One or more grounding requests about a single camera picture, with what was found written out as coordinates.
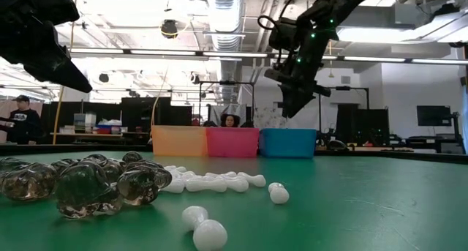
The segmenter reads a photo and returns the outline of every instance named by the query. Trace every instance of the plastic bin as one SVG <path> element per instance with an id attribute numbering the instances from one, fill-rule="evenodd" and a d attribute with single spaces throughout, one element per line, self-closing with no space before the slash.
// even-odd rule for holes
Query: plastic bin
<path id="1" fill-rule="evenodd" d="M 260 154 L 264 157 L 312 158 L 316 137 L 316 130 L 263 129 Z"/>
<path id="2" fill-rule="evenodd" d="M 153 153 L 156 156 L 206 157 L 206 131 L 203 127 L 152 126 Z"/>
<path id="3" fill-rule="evenodd" d="M 248 158 L 257 156 L 260 131 L 255 128 L 206 128 L 209 157 Z"/>

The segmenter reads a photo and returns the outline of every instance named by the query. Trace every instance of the monitor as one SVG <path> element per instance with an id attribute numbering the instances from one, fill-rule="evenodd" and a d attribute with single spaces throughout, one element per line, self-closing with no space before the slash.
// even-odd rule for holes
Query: monitor
<path id="1" fill-rule="evenodd" d="M 418 105 L 418 126 L 420 127 L 451 127 L 452 118 L 448 105 Z"/>

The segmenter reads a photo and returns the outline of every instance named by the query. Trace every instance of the cap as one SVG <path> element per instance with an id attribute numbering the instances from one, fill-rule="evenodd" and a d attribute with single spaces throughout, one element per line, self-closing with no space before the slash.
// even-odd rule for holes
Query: cap
<path id="1" fill-rule="evenodd" d="M 20 96 L 16 97 L 16 98 L 15 98 L 15 101 L 30 102 L 29 97 L 27 97 L 27 96 L 25 96 L 25 95 L 20 95 Z"/>

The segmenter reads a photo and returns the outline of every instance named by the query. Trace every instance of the man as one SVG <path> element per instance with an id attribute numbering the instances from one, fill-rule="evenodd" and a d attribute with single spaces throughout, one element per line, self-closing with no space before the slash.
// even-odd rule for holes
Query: man
<path id="1" fill-rule="evenodd" d="M 39 114 L 29 108 L 29 97 L 20 95 L 15 101 L 18 109 L 10 114 L 14 122 L 7 122 L 11 128 L 7 140 L 20 145 L 35 145 L 42 133 Z"/>

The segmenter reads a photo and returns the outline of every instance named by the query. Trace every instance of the blue bin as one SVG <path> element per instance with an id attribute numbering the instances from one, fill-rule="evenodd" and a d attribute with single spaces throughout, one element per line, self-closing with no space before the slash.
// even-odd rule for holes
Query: blue bin
<path id="1" fill-rule="evenodd" d="M 316 130 L 264 129 L 260 131 L 260 154 L 264 157 L 312 158 Z"/>

